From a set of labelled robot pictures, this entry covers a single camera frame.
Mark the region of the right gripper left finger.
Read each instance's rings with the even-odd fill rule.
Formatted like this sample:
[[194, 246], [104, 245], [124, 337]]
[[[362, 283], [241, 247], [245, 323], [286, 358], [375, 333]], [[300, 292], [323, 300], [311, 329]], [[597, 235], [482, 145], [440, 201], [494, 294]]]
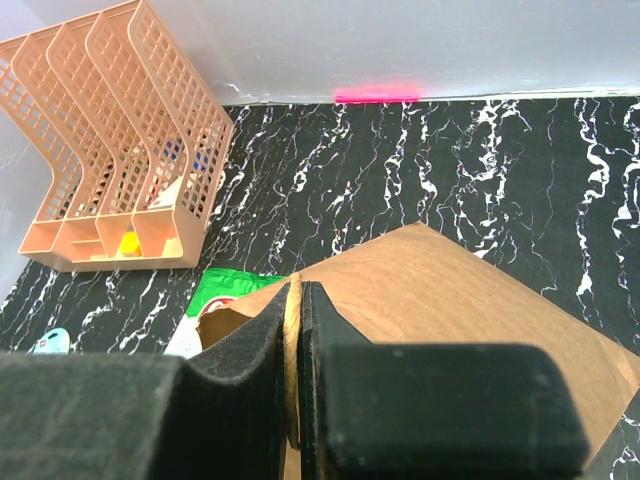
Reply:
[[191, 359], [3, 355], [2, 477], [281, 478], [286, 297]]

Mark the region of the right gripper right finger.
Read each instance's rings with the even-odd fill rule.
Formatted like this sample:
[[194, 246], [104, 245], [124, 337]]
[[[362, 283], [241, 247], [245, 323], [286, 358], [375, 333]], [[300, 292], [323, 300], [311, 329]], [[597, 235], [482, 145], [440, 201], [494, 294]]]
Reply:
[[375, 343], [318, 282], [298, 350], [305, 479], [575, 479], [588, 439], [544, 350]]

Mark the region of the brown paper bag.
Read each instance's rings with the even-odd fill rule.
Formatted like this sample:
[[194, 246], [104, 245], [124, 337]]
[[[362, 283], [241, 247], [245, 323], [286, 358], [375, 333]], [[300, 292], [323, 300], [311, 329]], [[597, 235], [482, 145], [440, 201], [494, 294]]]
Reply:
[[307, 282], [320, 283], [337, 311], [375, 343], [518, 343], [544, 350], [564, 376], [585, 429], [584, 470], [638, 388], [637, 355], [444, 236], [413, 224], [200, 319], [206, 350], [259, 314], [278, 291], [286, 291], [285, 442], [297, 440], [300, 468], [298, 350]]

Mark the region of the green chips bag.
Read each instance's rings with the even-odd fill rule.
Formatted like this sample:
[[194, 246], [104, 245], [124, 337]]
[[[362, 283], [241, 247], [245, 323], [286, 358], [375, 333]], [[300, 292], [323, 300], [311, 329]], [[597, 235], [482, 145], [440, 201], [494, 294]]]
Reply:
[[211, 312], [282, 279], [284, 276], [280, 275], [259, 275], [228, 268], [209, 268], [202, 274], [185, 317], [197, 320], [203, 313]]

